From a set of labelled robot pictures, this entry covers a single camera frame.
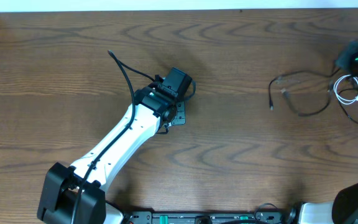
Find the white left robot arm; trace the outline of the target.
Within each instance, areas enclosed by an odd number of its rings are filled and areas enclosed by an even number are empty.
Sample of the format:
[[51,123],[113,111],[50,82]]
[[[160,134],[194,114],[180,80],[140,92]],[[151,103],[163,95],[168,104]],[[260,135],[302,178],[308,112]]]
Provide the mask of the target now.
[[185,101],[170,90],[146,87],[134,95],[120,122],[66,167],[55,163],[44,180],[37,218],[44,223],[122,223],[106,192],[130,157],[160,128],[185,123]]

